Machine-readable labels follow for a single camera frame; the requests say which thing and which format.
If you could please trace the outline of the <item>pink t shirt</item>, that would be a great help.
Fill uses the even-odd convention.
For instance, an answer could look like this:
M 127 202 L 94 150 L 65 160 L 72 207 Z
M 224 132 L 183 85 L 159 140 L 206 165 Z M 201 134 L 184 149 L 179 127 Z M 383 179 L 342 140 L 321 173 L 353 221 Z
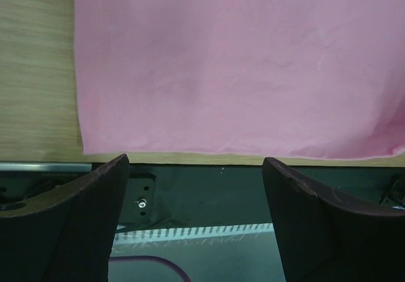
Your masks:
M 404 0 L 75 0 L 85 154 L 404 152 Z

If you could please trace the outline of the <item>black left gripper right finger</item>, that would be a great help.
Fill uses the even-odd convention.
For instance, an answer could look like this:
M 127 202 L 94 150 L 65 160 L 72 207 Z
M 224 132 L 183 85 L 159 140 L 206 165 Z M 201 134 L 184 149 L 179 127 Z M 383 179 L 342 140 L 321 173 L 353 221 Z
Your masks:
M 287 281 L 403 281 L 404 211 L 309 178 L 277 159 L 263 184 Z

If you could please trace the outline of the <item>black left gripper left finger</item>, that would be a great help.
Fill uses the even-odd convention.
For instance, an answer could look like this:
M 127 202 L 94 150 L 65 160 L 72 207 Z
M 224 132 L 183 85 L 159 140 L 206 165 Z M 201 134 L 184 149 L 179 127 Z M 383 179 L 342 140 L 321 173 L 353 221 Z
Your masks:
M 1 211 L 1 281 L 107 281 L 129 175 L 122 154 Z

